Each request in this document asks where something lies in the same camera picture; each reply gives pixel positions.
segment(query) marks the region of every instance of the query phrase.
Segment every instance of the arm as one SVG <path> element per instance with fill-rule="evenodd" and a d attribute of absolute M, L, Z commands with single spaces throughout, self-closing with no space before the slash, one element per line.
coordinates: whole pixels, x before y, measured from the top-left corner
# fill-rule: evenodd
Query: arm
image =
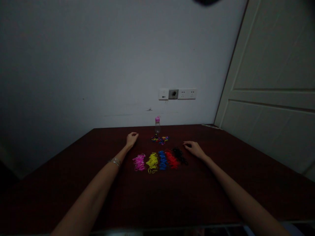
<path fill-rule="evenodd" d="M 132 132 L 127 136 L 126 146 L 115 156 L 120 163 L 133 147 L 138 135 Z M 89 235 L 118 170 L 119 167 L 115 163 L 107 163 L 92 179 L 51 235 Z"/>
<path fill-rule="evenodd" d="M 198 143 L 186 141 L 184 142 L 184 146 L 209 167 L 222 185 L 232 204 L 257 236 L 290 235 L 262 205 L 217 166 L 213 160 L 203 152 Z"/>

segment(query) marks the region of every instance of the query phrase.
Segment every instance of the silver bracelet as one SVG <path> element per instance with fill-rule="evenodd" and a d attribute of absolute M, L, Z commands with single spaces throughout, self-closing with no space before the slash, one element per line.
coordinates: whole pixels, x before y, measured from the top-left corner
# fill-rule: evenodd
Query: silver bracelet
<path fill-rule="evenodd" d="M 120 166 L 120 161 L 117 158 L 110 159 L 108 162 L 115 163 L 118 167 Z"/>
<path fill-rule="evenodd" d="M 118 160 L 117 158 L 112 158 L 111 160 L 118 162 L 118 164 L 120 165 L 120 160 Z"/>

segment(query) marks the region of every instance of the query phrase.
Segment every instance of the rubber band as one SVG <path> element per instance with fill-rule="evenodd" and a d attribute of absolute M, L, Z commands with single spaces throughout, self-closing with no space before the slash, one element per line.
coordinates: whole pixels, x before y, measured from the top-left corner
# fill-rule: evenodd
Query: rubber band
<path fill-rule="evenodd" d="M 144 158 L 145 155 L 142 153 L 141 155 L 138 155 L 136 158 L 132 159 L 134 161 L 135 171 L 143 171 L 146 169 L 144 166 Z"/>
<path fill-rule="evenodd" d="M 168 166 L 168 162 L 165 157 L 165 152 L 159 151 L 159 155 L 160 155 L 160 170 L 166 170 L 166 167 Z"/>
<path fill-rule="evenodd" d="M 181 164 L 188 165 L 187 160 L 183 157 L 183 152 L 178 147 L 173 148 L 172 151 L 174 152 L 175 157 L 177 158 L 177 160 L 180 161 Z"/>
<path fill-rule="evenodd" d="M 178 160 L 173 156 L 172 152 L 169 149 L 165 150 L 165 155 L 171 169 L 177 169 L 179 166 Z"/>
<path fill-rule="evenodd" d="M 156 152 L 152 152 L 149 160 L 146 162 L 150 169 L 158 169 L 158 155 Z"/>
<path fill-rule="evenodd" d="M 162 138 L 158 137 L 158 134 L 155 134 L 154 137 L 151 138 L 153 142 L 159 143 L 161 145 L 164 145 L 166 141 L 168 141 L 169 137 L 168 136 L 163 136 Z"/>

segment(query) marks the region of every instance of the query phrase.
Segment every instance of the small bottle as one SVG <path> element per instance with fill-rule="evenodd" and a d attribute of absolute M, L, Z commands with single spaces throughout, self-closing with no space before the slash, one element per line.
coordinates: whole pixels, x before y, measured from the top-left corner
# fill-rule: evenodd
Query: small bottle
<path fill-rule="evenodd" d="M 161 132 L 161 126 L 160 126 L 160 116 L 157 116 L 155 118 L 155 132 L 158 134 Z"/>

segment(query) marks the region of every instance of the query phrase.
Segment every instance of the electrical outlet panel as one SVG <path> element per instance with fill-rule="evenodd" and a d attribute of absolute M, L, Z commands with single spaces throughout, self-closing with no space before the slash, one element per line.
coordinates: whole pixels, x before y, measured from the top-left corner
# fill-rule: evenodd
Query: electrical outlet panel
<path fill-rule="evenodd" d="M 196 99 L 197 89 L 196 88 L 184 88 L 178 90 L 178 99 Z"/>
<path fill-rule="evenodd" d="M 159 100 L 168 100 L 168 88 L 160 88 L 159 93 L 158 93 L 158 99 Z"/>

